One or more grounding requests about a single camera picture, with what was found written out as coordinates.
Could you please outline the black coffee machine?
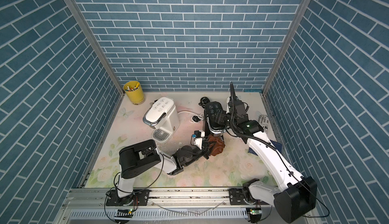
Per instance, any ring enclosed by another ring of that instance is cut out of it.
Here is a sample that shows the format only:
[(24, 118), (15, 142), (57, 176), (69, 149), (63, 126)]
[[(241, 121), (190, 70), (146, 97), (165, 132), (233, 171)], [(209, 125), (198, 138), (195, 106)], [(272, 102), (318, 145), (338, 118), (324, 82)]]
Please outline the black coffee machine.
[(209, 102), (205, 105), (204, 108), (204, 125), (203, 130), (205, 136), (221, 137), (225, 132), (226, 126), (224, 124), (219, 124), (217, 121), (217, 114), (222, 112), (223, 108), (221, 103), (217, 101)]

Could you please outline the brown cloth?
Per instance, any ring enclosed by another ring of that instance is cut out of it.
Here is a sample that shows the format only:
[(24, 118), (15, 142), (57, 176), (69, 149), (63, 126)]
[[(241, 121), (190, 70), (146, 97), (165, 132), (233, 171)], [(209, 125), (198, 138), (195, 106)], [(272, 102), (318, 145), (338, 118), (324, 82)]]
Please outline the brown cloth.
[(208, 136), (209, 152), (211, 156), (221, 154), (225, 148), (223, 137)]

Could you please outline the white coffee machine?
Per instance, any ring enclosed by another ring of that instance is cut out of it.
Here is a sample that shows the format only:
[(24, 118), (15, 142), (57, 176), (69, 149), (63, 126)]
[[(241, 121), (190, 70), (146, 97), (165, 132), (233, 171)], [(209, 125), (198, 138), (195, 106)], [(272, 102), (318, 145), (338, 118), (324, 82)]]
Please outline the white coffee machine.
[(143, 122), (154, 129), (153, 140), (159, 144), (166, 143), (180, 126), (174, 100), (164, 96), (155, 101), (145, 113)]

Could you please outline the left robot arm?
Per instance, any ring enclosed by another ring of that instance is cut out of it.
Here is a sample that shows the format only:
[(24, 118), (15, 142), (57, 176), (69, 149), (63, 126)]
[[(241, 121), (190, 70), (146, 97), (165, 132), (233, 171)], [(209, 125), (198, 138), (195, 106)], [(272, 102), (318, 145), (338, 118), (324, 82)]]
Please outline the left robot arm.
[(114, 185), (119, 206), (134, 203), (134, 183), (136, 177), (147, 170), (156, 167), (160, 172), (177, 175), (200, 158), (206, 159), (211, 155), (210, 144), (205, 138), (195, 138), (194, 145), (183, 146), (173, 155), (159, 150), (154, 140), (143, 141), (119, 152), (120, 174)]

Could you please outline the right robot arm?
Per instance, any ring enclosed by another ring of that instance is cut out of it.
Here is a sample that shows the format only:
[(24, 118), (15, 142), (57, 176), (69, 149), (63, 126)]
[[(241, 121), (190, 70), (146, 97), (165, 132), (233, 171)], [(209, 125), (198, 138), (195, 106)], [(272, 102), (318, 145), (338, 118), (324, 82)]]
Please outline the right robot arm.
[(277, 187), (255, 181), (248, 185), (252, 198), (272, 204), (280, 217), (292, 223), (316, 207), (317, 183), (291, 166), (271, 143), (261, 125), (248, 115), (237, 116), (218, 111), (210, 121), (229, 127), (258, 157), (276, 180)]

